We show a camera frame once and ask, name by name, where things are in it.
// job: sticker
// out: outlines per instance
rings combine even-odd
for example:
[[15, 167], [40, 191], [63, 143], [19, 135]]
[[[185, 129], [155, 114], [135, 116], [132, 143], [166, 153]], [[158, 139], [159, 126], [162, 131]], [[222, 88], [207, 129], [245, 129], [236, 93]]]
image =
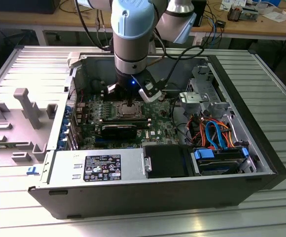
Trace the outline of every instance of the sticker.
[[121, 180], [120, 158], [120, 155], [86, 156], [84, 181]]

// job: metal bracket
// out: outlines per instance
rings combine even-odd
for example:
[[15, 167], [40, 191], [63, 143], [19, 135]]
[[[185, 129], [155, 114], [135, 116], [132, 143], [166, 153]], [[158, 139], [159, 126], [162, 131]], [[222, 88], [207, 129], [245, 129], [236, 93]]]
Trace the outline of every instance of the metal bracket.
[[133, 79], [141, 87], [139, 94], [145, 102], [153, 102], [162, 95], [161, 89], [166, 87], [165, 79], [156, 82], [152, 74], [144, 69], [142, 72], [132, 75]]
[[181, 106], [184, 108], [187, 114], [199, 114], [201, 111], [202, 102], [209, 101], [206, 94], [201, 94], [197, 92], [181, 92], [179, 94], [179, 99], [181, 101]]

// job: blue clip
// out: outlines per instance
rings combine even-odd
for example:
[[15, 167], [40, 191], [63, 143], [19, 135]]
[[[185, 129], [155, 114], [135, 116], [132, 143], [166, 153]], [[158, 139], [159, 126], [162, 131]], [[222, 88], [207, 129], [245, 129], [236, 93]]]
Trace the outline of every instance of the blue clip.
[[71, 108], [70, 106], [66, 105], [66, 106], [65, 106], [65, 113], [66, 113], [66, 114], [72, 113], [72, 108]]
[[64, 147], [65, 146], [65, 142], [64, 141], [58, 141], [58, 146], [59, 147]]
[[66, 138], [66, 135], [64, 133], [60, 133], [60, 136], [59, 136], [60, 139], [64, 139]]
[[67, 118], [64, 118], [64, 119], [62, 120], [62, 124], [63, 124], [63, 125], [68, 125], [69, 122], [70, 122], [70, 121], [69, 121]]
[[38, 175], [39, 172], [35, 166], [31, 166], [28, 168], [28, 171], [26, 173], [27, 175]]
[[247, 149], [246, 149], [245, 147], [242, 148], [242, 152], [243, 152], [243, 154], [244, 154], [244, 156], [245, 156], [246, 158], [250, 156], [249, 153], [248, 153], [248, 151], [247, 151]]
[[217, 150], [218, 147], [217, 147], [217, 144], [214, 143], [214, 141], [211, 140], [211, 137], [209, 135], [209, 127], [210, 127], [210, 124], [213, 124], [216, 128], [216, 133], [217, 133], [217, 137], [218, 137], [218, 141], [220, 143], [220, 146], [223, 148], [223, 149], [227, 149], [227, 146], [224, 142], [224, 140], [222, 139], [222, 134], [221, 134], [221, 130], [220, 128], [218, 127], [218, 124], [214, 121], [209, 121], [207, 122], [207, 125], [206, 125], [206, 136], [207, 136], [207, 140], [214, 146], [214, 148]]
[[214, 153], [211, 149], [198, 149], [194, 152], [196, 159], [210, 159], [214, 158]]
[[62, 132], [66, 132], [67, 129], [68, 129], [68, 127], [66, 127], [65, 125], [62, 125], [62, 126], [61, 126], [61, 131], [62, 131]]

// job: side panel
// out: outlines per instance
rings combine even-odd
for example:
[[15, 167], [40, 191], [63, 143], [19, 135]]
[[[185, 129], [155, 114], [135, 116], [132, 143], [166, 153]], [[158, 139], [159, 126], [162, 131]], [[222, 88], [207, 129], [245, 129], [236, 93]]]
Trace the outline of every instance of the side panel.
[[213, 65], [215, 72], [217, 73], [227, 94], [230, 97], [230, 100], [232, 101], [232, 103], [234, 103], [241, 119], [244, 121], [247, 129], [250, 131], [252, 138], [254, 139], [262, 155], [266, 159], [268, 165], [270, 166], [272, 171], [277, 174], [275, 179], [264, 187], [264, 189], [272, 189], [273, 187], [281, 183], [284, 179], [286, 179], [286, 168], [278, 157], [275, 150], [273, 149], [273, 147], [271, 146], [266, 135], [263, 133], [260, 126], [256, 122], [255, 118], [252, 116], [247, 105], [241, 98], [233, 82], [230, 80], [228, 74], [225, 72], [217, 57], [210, 56], [209, 61]]
[[52, 216], [66, 219], [234, 206], [271, 179], [271, 175], [264, 175], [53, 190], [32, 187], [29, 193]]

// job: aluminum extrusion table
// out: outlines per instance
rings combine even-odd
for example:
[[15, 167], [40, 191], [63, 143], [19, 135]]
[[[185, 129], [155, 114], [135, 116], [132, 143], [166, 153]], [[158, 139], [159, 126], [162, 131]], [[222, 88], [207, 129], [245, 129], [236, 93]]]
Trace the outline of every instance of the aluminum extrusion table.
[[[101, 52], [91, 47], [26, 46], [15, 49], [0, 70], [0, 99], [21, 86], [38, 105], [56, 103], [69, 70], [70, 52]], [[169, 49], [168, 53], [181, 50]], [[216, 55], [286, 166], [286, 87], [266, 64], [245, 50], [206, 50]], [[258, 192], [238, 207], [57, 220], [27, 188], [28, 166], [0, 167], [0, 236], [286, 236], [286, 180]]]

